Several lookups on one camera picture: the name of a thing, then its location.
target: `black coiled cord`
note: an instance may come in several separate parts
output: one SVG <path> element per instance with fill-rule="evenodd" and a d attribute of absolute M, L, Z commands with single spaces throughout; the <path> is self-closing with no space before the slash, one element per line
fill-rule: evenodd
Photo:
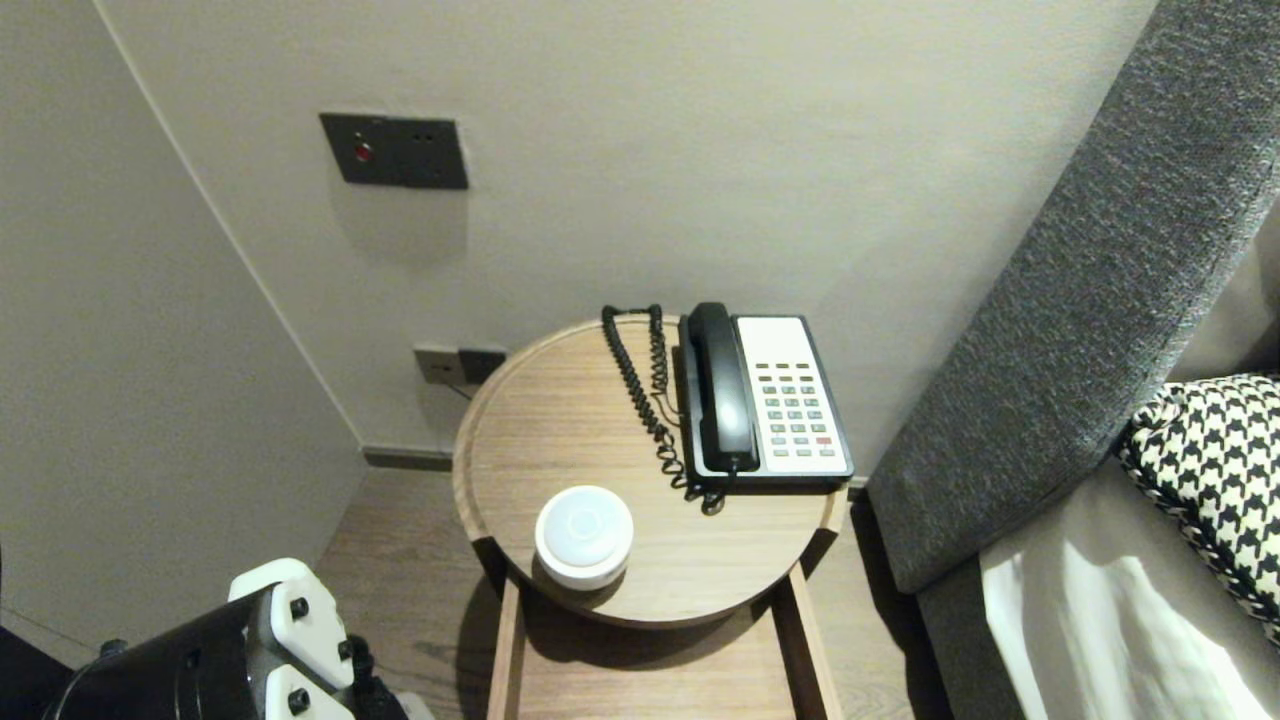
<path fill-rule="evenodd" d="M 622 336 L 618 334 L 618 324 L 614 318 L 618 315 L 649 315 L 649 357 L 653 360 L 653 392 L 645 395 L 644 383 L 631 363 L 631 355 L 622 345 Z M 631 405 L 635 406 L 640 421 L 645 430 L 658 443 L 658 460 L 662 461 L 662 473 L 671 478 L 671 487 L 685 488 L 685 500 L 703 498 L 703 512 L 714 515 L 724 507 L 724 493 L 704 488 L 700 483 L 690 483 L 685 477 L 685 464 L 680 461 L 676 450 L 676 436 L 672 434 L 649 402 L 649 397 L 662 398 L 667 396 L 667 386 L 671 374 L 667 366 L 667 334 L 662 328 L 662 306 L 650 305 L 643 310 L 620 310 L 612 305 L 605 305 L 600 310 L 600 324 L 604 328 L 604 341 L 609 345 L 609 352 L 622 372 L 622 382 L 631 395 Z"/>

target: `table top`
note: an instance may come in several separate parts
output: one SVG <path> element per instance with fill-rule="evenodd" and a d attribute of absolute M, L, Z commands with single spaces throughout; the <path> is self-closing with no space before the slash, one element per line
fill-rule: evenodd
<path fill-rule="evenodd" d="M 617 322 L 648 387 L 649 318 Z M 673 345 L 673 322 L 667 337 Z M 680 428 L 671 429 L 678 438 Z M 818 530 L 838 529 L 844 489 L 730 495 L 718 515 L 703 515 L 699 501 L 669 486 L 655 451 L 599 320 L 589 322 L 513 355 L 480 388 L 458 433 L 454 500 L 470 539 L 492 537 L 540 592 L 588 616 L 645 628 L 731 612 L 782 579 Z M 577 484 L 613 491 L 635 521 L 626 573 L 594 592 L 562 588 L 535 560 L 539 511 Z"/>

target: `white bed sheet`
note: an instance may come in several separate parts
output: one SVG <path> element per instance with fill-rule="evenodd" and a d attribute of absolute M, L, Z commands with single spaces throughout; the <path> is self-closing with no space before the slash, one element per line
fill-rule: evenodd
<path fill-rule="evenodd" d="M 980 561 L 1028 719 L 1280 717 L 1280 656 L 1261 625 L 1119 462 Z"/>

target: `bed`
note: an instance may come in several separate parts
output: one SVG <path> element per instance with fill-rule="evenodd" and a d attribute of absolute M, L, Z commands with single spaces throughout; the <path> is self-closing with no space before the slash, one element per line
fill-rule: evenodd
<path fill-rule="evenodd" d="M 874 469 L 893 580 L 956 716 L 1280 712 L 1258 623 L 1108 460 L 1271 209 L 1277 135 L 1280 6 L 1158 3 Z M 1274 345 L 1229 355 L 1199 369 L 1276 366 Z"/>

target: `pillow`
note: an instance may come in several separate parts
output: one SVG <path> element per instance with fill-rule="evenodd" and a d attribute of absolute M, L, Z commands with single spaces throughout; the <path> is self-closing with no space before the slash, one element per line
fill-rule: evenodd
<path fill-rule="evenodd" d="M 1280 650 L 1280 375 L 1169 383 L 1116 455 Z"/>

